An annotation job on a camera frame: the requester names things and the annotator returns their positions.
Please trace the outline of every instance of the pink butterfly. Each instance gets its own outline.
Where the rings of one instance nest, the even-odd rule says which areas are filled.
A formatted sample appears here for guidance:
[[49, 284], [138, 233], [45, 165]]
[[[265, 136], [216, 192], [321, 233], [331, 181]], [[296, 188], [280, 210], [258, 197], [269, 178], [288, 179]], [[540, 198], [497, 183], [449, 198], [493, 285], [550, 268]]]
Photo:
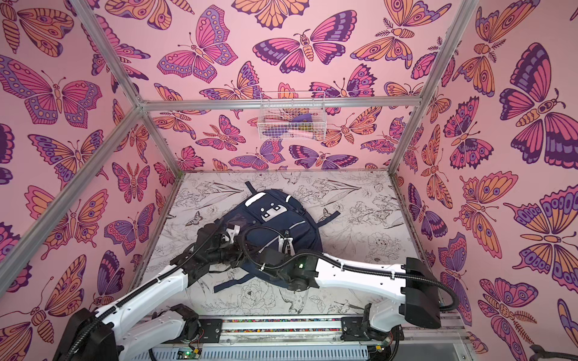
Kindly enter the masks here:
[[[239, 70], [239, 75], [237, 76], [237, 86], [230, 87], [231, 89], [223, 89], [223, 88], [211, 88], [211, 89], [204, 89], [199, 91], [201, 95], [205, 98], [209, 98], [214, 101], [219, 101], [222, 99], [226, 100], [237, 100], [237, 99], [270, 99], [270, 96], [267, 96], [262, 93], [262, 89], [259, 85], [259, 77], [253, 66], [251, 65], [250, 61], [247, 61], [243, 66], [241, 66], [241, 70]], [[239, 119], [239, 113], [243, 111], [242, 109], [235, 109], [235, 117]]]
[[303, 73], [305, 71], [305, 58], [313, 61], [314, 53], [325, 65], [328, 65], [331, 59], [343, 55], [345, 53], [343, 45], [328, 41], [348, 41], [356, 22], [357, 13], [355, 11], [340, 12], [323, 21], [313, 30], [311, 37], [305, 35], [309, 31], [307, 29], [303, 34], [295, 34], [299, 35], [299, 41], [289, 38], [268, 39], [255, 45], [253, 52], [257, 57], [271, 65], [277, 65], [285, 58], [279, 67], [282, 73], [287, 74], [293, 70]]
[[157, 162], [154, 164], [154, 170], [158, 173], [158, 181], [161, 183], [161, 186], [166, 187], [167, 184], [173, 184], [175, 182], [175, 175], [166, 164]]
[[195, 150], [191, 146], [185, 147], [181, 150], [181, 158], [177, 155], [177, 165], [184, 172], [191, 172], [203, 164], [205, 164], [205, 161], [203, 158], [195, 155]]
[[186, 77], [193, 74], [206, 83], [217, 76], [217, 69], [211, 64], [229, 65], [237, 55], [225, 43], [229, 29], [225, 26], [225, 12], [217, 6], [209, 6], [197, 21], [195, 40], [191, 40], [191, 50], [178, 50], [165, 55], [157, 64], [163, 74], [177, 74]]
[[2, 88], [26, 99], [24, 105], [34, 124], [54, 124], [58, 113], [64, 111], [68, 124], [87, 128], [88, 111], [95, 109], [102, 97], [98, 85], [85, 80], [71, 81], [62, 89], [58, 84], [50, 86], [34, 70], [4, 55], [0, 55], [0, 69]]
[[370, 140], [361, 144], [361, 149], [369, 149], [370, 152], [376, 150], [381, 154], [391, 154], [395, 151], [395, 145], [399, 143], [405, 123], [403, 117], [395, 118], [390, 125], [390, 134], [383, 135], [384, 139]]
[[255, 149], [254, 155], [234, 157], [229, 161], [229, 164], [241, 168], [266, 170], [269, 169], [268, 163], [279, 164], [285, 161], [285, 158], [281, 155], [281, 150], [283, 150], [281, 140], [267, 140], [261, 145], [259, 153], [257, 153], [257, 149]]
[[[150, 55], [148, 55], [144, 51], [136, 49], [133, 46], [130, 46], [127, 44], [121, 44], [120, 39], [112, 31], [109, 24], [106, 22], [106, 19], [100, 15], [95, 15], [95, 16], [97, 17], [98, 24], [101, 26], [102, 30], [104, 31], [106, 38], [108, 39], [109, 43], [112, 45], [112, 47], [113, 47], [115, 53], [118, 55], [121, 63], [123, 63], [124, 71], [126, 71], [128, 76], [133, 77], [133, 78], [137, 78], [137, 79], [148, 80], [149, 78], [146, 75], [144, 75], [140, 71], [136, 70], [135, 68], [127, 65], [127, 64], [131, 63], [131, 61], [127, 58], [148, 59], [148, 58], [150, 58]], [[88, 41], [90, 42], [90, 46], [92, 47], [92, 50], [96, 53], [92, 57], [92, 75], [94, 75], [94, 76], [99, 75], [104, 67], [106, 67], [107, 73], [110, 72], [110, 68], [109, 68], [108, 64], [106, 63], [106, 60], [102, 56], [101, 51], [98, 50], [97, 45], [94, 43], [94, 41], [92, 41], [92, 38], [90, 37], [90, 35], [86, 31], [86, 29], [84, 28], [84, 25], [82, 25], [82, 29], [84, 30], [84, 33], [86, 34], [86, 37], [87, 37]], [[116, 89], [118, 88], [118, 81], [116, 80], [116, 78], [114, 77], [114, 75], [112, 73], [110, 74], [110, 85], [112, 86], [112, 91], [116, 93]]]
[[143, 200], [143, 191], [147, 186], [150, 166], [144, 167], [140, 173], [139, 168], [140, 166], [137, 163], [135, 171], [133, 172], [130, 163], [127, 163], [127, 170], [124, 170], [123, 167], [114, 162], [112, 163], [112, 171], [118, 178], [118, 190], [124, 192], [124, 200], [126, 200], [127, 203], [130, 203], [131, 199], [135, 198], [137, 198], [139, 202]]
[[196, 141], [196, 144], [199, 144], [203, 147], [213, 147], [219, 150], [227, 148], [227, 150], [236, 151], [237, 147], [235, 146], [237, 146], [239, 143], [245, 143], [245, 138], [239, 135], [241, 131], [239, 128], [231, 124], [229, 118], [224, 115], [219, 116], [218, 125], [221, 128], [223, 134], [221, 134], [216, 126], [209, 124], [209, 126], [213, 128], [214, 133], [203, 132], [203, 134], [209, 137], [217, 138], [200, 139]]
[[[323, 97], [323, 93], [325, 93], [327, 98], [341, 98], [346, 96], [373, 96], [372, 87], [377, 78], [369, 72], [370, 70], [371, 68], [365, 64], [358, 66], [353, 71], [353, 73], [351, 73], [349, 81], [347, 82], [347, 87], [345, 86], [345, 78], [343, 78], [343, 87], [340, 87], [334, 81], [333, 83], [340, 90], [333, 88], [331, 85], [314, 81], [311, 83], [309, 91], [313, 92], [313, 97], [315, 98]], [[341, 108], [325, 108], [325, 111], [330, 116], [334, 116], [341, 111]]]

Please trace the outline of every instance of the butterfly wing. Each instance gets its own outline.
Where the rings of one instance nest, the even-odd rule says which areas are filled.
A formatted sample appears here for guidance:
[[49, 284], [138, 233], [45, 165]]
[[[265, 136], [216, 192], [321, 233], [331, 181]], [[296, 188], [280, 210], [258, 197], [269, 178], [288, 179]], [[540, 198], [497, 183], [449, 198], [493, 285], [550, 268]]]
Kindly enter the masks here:
[[377, 116], [381, 113], [380, 106], [374, 106], [367, 108], [363, 113], [357, 116], [355, 120], [349, 126], [349, 130], [355, 134], [367, 135], [371, 134], [377, 128], [377, 124], [374, 124], [377, 120]]
[[566, 248], [554, 244], [554, 264], [552, 267], [552, 279], [560, 286], [578, 293], [578, 258]]
[[153, 221], [154, 204], [146, 205], [136, 222], [139, 233], [139, 242], [144, 243], [149, 239], [149, 226]]
[[412, 69], [412, 79], [419, 79], [429, 74], [438, 52], [426, 54], [419, 58]]
[[65, 317], [78, 310], [84, 298], [84, 289], [80, 285], [85, 268], [85, 255], [80, 255], [68, 266], [46, 301], [44, 309], [49, 315]]
[[570, 310], [568, 309], [568, 305], [562, 299], [558, 299], [558, 315], [560, 316], [560, 322], [562, 323], [562, 327], [564, 327], [564, 331], [574, 345], [578, 347], [578, 323], [572, 320], [570, 316]]
[[72, 17], [55, 9], [25, 9], [18, 12], [20, 25], [34, 45], [51, 57], [62, 54], [62, 39], [74, 26]]
[[144, 167], [140, 173], [138, 178], [136, 179], [136, 198], [139, 200], [143, 200], [144, 193], [143, 191], [146, 189], [147, 186], [147, 178], [150, 174], [150, 166]]
[[510, 326], [510, 323], [502, 316], [494, 316], [491, 320], [492, 330], [507, 343], [512, 352], [512, 356], [517, 361], [527, 361], [526, 353], [520, 343], [516, 331]]
[[98, 230], [98, 221], [102, 218], [107, 205], [108, 193], [106, 189], [98, 191], [93, 195], [78, 212], [78, 224], [75, 230], [75, 238], [78, 242], [91, 242], [93, 247], [96, 244], [92, 242]]
[[565, 114], [552, 111], [546, 114], [544, 124], [544, 161], [550, 165], [578, 169], [578, 122]]

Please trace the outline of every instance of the butterfly wallpaper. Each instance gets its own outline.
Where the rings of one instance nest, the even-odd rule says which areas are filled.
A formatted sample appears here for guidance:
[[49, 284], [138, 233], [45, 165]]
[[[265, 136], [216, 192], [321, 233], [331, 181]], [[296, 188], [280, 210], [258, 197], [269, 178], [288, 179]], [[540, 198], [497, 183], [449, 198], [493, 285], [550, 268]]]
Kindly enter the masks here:
[[[479, 7], [432, 102], [443, 98], [447, 109], [404, 135], [415, 159], [397, 172], [402, 207], [447, 225], [431, 237], [422, 232], [427, 217], [417, 217], [414, 236], [433, 273], [460, 295], [478, 360], [527, 361], [532, 343], [576, 354], [578, 107], [567, 94], [578, 77], [566, 69], [577, 54], [553, 41], [576, 32], [568, 20], [576, 4]], [[539, 23], [549, 26], [538, 31]]]

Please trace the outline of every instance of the pink wall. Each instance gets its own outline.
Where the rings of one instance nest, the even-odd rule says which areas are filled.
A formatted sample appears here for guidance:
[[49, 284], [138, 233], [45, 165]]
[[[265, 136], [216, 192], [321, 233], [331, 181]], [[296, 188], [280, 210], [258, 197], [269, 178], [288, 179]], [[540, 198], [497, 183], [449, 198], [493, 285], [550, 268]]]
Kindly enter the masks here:
[[[570, 21], [576, 4], [541, 2], [530, 12], [532, 1], [519, 3], [529, 14], [514, 17], [509, 32], [492, 29], [482, 38], [475, 16], [471, 19], [453, 79], [439, 88], [451, 108], [433, 124], [424, 118], [423, 134], [411, 151], [417, 169], [402, 161], [398, 172], [405, 207], [417, 218], [413, 225], [434, 274], [462, 295], [466, 329], [477, 350], [485, 352], [480, 360], [527, 360], [532, 343], [578, 352], [578, 107], [572, 101], [578, 78], [568, 71], [577, 55], [568, 45], [578, 26]], [[482, 0], [480, 5], [482, 17], [497, 18], [494, 12], [504, 13], [508, 3]], [[496, 29], [501, 24], [497, 21]], [[484, 45], [477, 44], [492, 48], [484, 55]], [[485, 60], [474, 59], [480, 56]], [[466, 81], [460, 65], [470, 63], [481, 68], [467, 69], [471, 81]], [[517, 126], [557, 92], [560, 102], [538, 107], [535, 121]], [[456, 153], [462, 145], [464, 157]], [[530, 147], [535, 151], [524, 156], [522, 150]], [[422, 149], [429, 157], [422, 157]], [[439, 168], [432, 176], [433, 165]], [[421, 201], [412, 196], [417, 193]]]
[[[321, 82], [339, 93], [344, 86], [343, 78], [348, 82], [351, 77], [349, 90], [362, 90], [360, 96], [371, 95], [370, 90], [374, 95], [385, 95], [384, 85], [389, 81], [416, 87], [427, 79], [434, 58], [424, 56], [436, 52], [428, 48], [439, 45], [437, 39], [444, 37], [458, 7], [448, 0], [430, 0], [427, 2], [429, 16], [418, 20], [405, 18], [393, 6], [388, 11], [381, 1], [299, 0], [293, 2], [295, 7], [289, 12], [285, 8], [277, 13], [273, 11], [277, 19], [282, 19], [279, 24], [268, 21], [265, 16], [269, 7], [250, 14], [243, 7], [245, 2], [240, 0], [180, 1], [178, 6], [169, 3], [167, 12], [157, 18], [150, 15], [152, 7], [135, 15], [139, 8], [128, 3], [115, 7], [112, 1], [94, 2], [96, 14], [106, 19], [123, 43], [137, 49], [129, 51], [129, 55], [125, 55], [125, 49], [119, 49], [119, 53], [130, 59], [131, 68], [127, 71], [142, 96], [155, 101], [163, 98], [155, 91], [154, 83], [179, 91], [184, 99], [234, 97], [229, 85], [237, 88], [242, 85], [238, 94], [243, 98], [258, 98], [259, 89], [253, 87], [255, 84], [238, 81], [247, 61], [252, 64], [253, 73], [244, 72], [244, 79], [254, 76], [264, 91], [276, 91], [279, 81], [290, 83], [296, 90], [309, 90], [312, 82]], [[215, 29], [209, 27], [209, 18]], [[322, 23], [326, 25], [322, 29], [333, 29], [329, 24], [339, 23], [336, 27], [345, 30], [316, 32]], [[304, 31], [303, 46], [299, 44], [300, 37], [294, 34]], [[271, 40], [282, 38], [289, 40]], [[195, 59], [191, 41], [194, 47], [200, 47], [195, 51], [203, 57]], [[278, 55], [267, 55], [270, 49]], [[374, 81], [363, 82], [359, 76], [352, 75], [361, 64], [370, 67]], [[207, 89], [215, 91], [205, 92], [205, 98], [199, 92]]]

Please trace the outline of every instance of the black cable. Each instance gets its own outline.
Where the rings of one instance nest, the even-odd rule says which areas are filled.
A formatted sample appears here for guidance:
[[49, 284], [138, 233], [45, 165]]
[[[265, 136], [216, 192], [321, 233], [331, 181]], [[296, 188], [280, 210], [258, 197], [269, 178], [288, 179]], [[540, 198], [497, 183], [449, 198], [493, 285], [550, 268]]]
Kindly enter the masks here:
[[282, 269], [283, 267], [287, 266], [288, 264], [290, 264], [291, 262], [293, 262], [297, 258], [300, 258], [303, 256], [313, 256], [313, 257], [322, 259], [322, 260], [326, 261], [327, 263], [329, 263], [330, 265], [333, 265], [335, 267], [339, 267], [340, 269], [343, 269], [345, 271], [352, 271], [352, 272], [357, 272], [357, 273], [362, 273], [362, 274], [370, 274], [370, 275], [374, 275], [374, 276], [387, 276], [387, 277], [394, 276], [396, 278], [403, 278], [406, 280], [420, 282], [423, 284], [427, 284], [427, 285], [431, 285], [431, 286], [435, 286], [437, 288], [440, 288], [440, 289], [444, 290], [445, 292], [447, 292], [451, 296], [451, 300], [452, 300], [452, 303], [449, 306], [440, 306], [439, 307], [440, 312], [448, 312], [451, 310], [455, 310], [456, 308], [458, 308], [458, 306], [460, 304], [460, 300], [458, 299], [458, 295], [456, 295], [454, 290], [452, 290], [450, 287], [446, 286], [445, 284], [441, 283], [438, 280], [430, 280], [429, 278], [426, 278], [423, 276], [414, 276], [414, 275], [406, 274], [406, 273], [393, 274], [391, 271], [386, 271], [386, 270], [370, 270], [370, 269], [366, 269], [366, 268], [362, 268], [362, 267], [356, 267], [356, 266], [350, 266], [350, 265], [343, 265], [342, 266], [342, 264], [339, 263], [338, 261], [336, 261], [330, 257], [327, 257], [326, 255], [324, 255], [320, 252], [317, 252], [317, 251], [300, 250], [299, 252], [297, 252], [297, 254], [295, 254], [291, 258], [287, 259], [285, 262], [280, 263], [278, 265], [267, 265], [266, 263], [259, 263], [251, 257], [251, 254], [249, 253], [249, 250], [247, 249], [247, 243], [246, 243], [247, 242], [247, 235], [249, 234], [249, 232], [251, 232], [252, 230], [256, 230], [256, 229], [267, 229], [267, 230], [273, 231], [273, 232], [277, 233], [281, 238], [283, 238], [283, 235], [281, 233], [279, 233], [279, 231], [277, 231], [276, 229], [273, 229], [273, 228], [267, 227], [267, 226], [252, 226], [252, 227], [249, 227], [246, 230], [244, 230], [239, 235], [239, 247], [240, 247], [241, 251], [243, 252], [243, 254], [245, 254], [245, 257], [251, 263], [253, 263], [254, 265], [256, 265], [258, 267], [258, 269], [278, 270], [278, 269]]

